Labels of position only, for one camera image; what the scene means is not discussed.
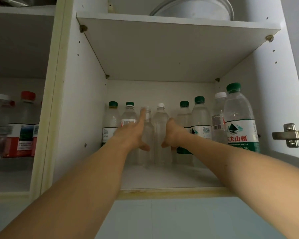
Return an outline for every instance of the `yellowed edge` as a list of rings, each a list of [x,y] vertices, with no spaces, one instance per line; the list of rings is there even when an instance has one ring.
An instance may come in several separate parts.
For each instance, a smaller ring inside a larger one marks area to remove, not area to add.
[[[41,193],[51,187],[53,182],[55,153],[57,152],[59,130],[60,130],[60,119],[62,113],[62,102],[63,102],[63,86],[65,79],[65,71],[68,56],[68,42],[70,37],[70,28],[72,21],[72,10],[74,0],[62,0],[63,2],[63,23],[59,27],[59,46],[58,56],[55,56],[51,60],[50,76],[53,76],[54,90],[52,94],[52,107],[49,131],[47,135],[47,146],[45,150],[44,169],[41,185]]]
[[[53,31],[50,45],[50,54],[48,61],[48,69],[46,82],[44,86],[44,94],[42,101],[42,109],[40,116],[39,134],[36,145],[36,153],[32,169],[32,178],[30,184],[30,200],[34,201],[41,194],[41,184],[46,157],[46,148],[48,144],[48,134],[52,115],[52,102],[55,90],[55,73],[57,69],[57,60],[59,56],[61,28],[63,25],[65,0],[58,0],[56,5]]]
[[[117,200],[189,199],[236,196],[226,187],[121,190]]]
[[[9,201],[28,201],[29,192],[6,192],[0,193],[0,203],[9,202]]]

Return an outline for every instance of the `person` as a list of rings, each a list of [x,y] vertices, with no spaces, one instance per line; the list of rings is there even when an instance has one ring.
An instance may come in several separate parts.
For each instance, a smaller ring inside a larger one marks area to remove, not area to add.
[[[114,136],[44,192],[0,232],[0,239],[92,239],[120,190],[127,154],[142,142],[145,110],[137,124]],[[184,147],[263,219],[299,239],[299,169],[266,155],[189,134],[170,119],[163,147]]]

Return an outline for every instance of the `cabinet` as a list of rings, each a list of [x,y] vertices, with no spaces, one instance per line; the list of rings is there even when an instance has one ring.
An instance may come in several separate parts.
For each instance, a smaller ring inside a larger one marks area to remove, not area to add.
[[[175,116],[181,100],[192,108],[199,95],[212,109],[214,94],[232,82],[254,109],[262,153],[299,161],[299,148],[271,135],[286,123],[299,129],[298,57],[284,0],[229,0],[235,21],[148,16],[162,1],[58,0],[31,199],[100,148],[110,100],[121,113],[126,101],[137,112],[163,102]],[[215,196],[232,194],[208,170],[127,168],[119,199]]]

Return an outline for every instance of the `right hand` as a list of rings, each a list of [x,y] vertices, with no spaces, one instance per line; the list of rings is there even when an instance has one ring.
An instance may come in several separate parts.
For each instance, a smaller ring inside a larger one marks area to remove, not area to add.
[[[180,125],[177,125],[174,118],[170,118],[166,124],[166,137],[162,143],[162,148],[171,146],[173,148],[181,147],[182,141],[190,133]]]

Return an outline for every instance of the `clear plastic bottle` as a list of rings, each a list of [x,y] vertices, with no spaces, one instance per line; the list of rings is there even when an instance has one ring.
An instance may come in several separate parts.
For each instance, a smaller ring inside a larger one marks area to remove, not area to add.
[[[127,102],[125,104],[125,112],[122,115],[122,120],[121,120],[121,126],[124,126],[130,122],[137,122],[137,114],[134,110],[134,102]],[[138,162],[138,156],[137,156],[137,150],[131,151],[128,156],[126,157],[126,162],[125,164],[127,165],[137,165]]]
[[[189,110],[189,102],[181,101],[180,110],[176,116],[176,122],[178,125],[186,128],[186,130],[191,133],[191,124],[192,124],[192,114]],[[193,155],[187,149],[178,147],[176,154],[176,163],[182,165],[193,165]]]
[[[117,102],[110,101],[109,108],[104,114],[102,146],[114,135],[116,129],[121,125],[120,113]]]
[[[145,167],[154,164],[154,126],[152,125],[151,109],[148,106],[146,109],[144,129],[142,134],[142,141],[150,146],[150,151],[143,151],[138,149],[138,165],[144,165]]]
[[[227,132],[224,119],[224,107],[227,99],[226,92],[219,92],[215,95],[215,108],[212,116],[213,120],[213,140],[215,142],[228,144]]]
[[[206,139],[212,139],[212,121],[208,108],[205,106],[203,96],[195,97],[195,106],[192,110],[192,134]],[[196,157],[193,158],[195,167],[205,168],[206,166]]]
[[[42,108],[42,101],[40,103],[40,106],[36,106],[36,111],[35,111],[35,121],[36,121],[36,123],[33,126],[31,157],[35,156],[35,149],[36,149],[36,146],[37,146],[37,139],[38,139],[38,133],[39,133],[41,108]]]
[[[165,111],[165,105],[163,103],[158,104],[157,112],[153,116],[155,164],[158,166],[171,165],[172,163],[171,148],[162,148],[161,146],[166,136],[166,123],[168,120],[169,116]]]
[[[34,100],[35,93],[21,92],[21,102],[16,106],[15,116],[12,116],[9,122],[4,157],[13,159],[6,160],[8,170],[32,169],[33,125],[37,123]]]
[[[260,152],[255,117],[247,98],[240,93],[239,83],[227,86],[224,117],[226,122],[228,144]]]

